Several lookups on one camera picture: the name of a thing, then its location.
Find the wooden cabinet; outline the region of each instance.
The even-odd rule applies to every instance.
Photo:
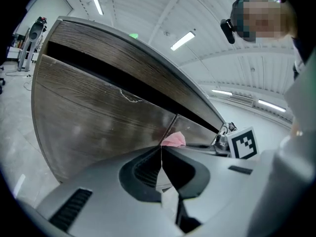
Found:
[[[56,21],[39,54],[32,113],[59,181],[93,162],[157,146],[180,127],[190,127],[188,142],[211,143],[223,125],[195,85],[148,46],[69,17]]]

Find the green object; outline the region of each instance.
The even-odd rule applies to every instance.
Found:
[[[138,38],[138,34],[130,34],[131,37],[133,37],[134,39]]]

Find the person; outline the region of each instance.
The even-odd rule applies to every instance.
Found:
[[[304,64],[315,48],[315,33],[309,20],[313,17],[309,15],[309,9],[314,7],[312,4],[312,0],[236,0],[232,5],[231,16],[225,22],[231,32],[251,43],[291,36],[294,45],[295,80],[304,70]],[[234,43],[232,33],[227,33],[224,29],[223,31],[228,41]],[[291,135],[295,136],[298,131],[299,124],[294,119]]]

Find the wooden panel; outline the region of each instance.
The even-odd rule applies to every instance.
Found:
[[[167,136],[174,132],[181,132],[186,139],[186,144],[211,144],[216,133],[180,115],[175,119]]]
[[[62,21],[49,41],[88,54],[132,75],[186,107],[215,130],[223,125],[215,112],[162,63],[112,34]]]
[[[175,117],[46,55],[34,75],[36,133],[60,181],[93,162],[158,145]]]

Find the pink object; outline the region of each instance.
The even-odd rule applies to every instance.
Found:
[[[174,132],[165,138],[162,143],[162,146],[170,147],[180,147],[181,145],[186,145],[186,139],[181,132]]]

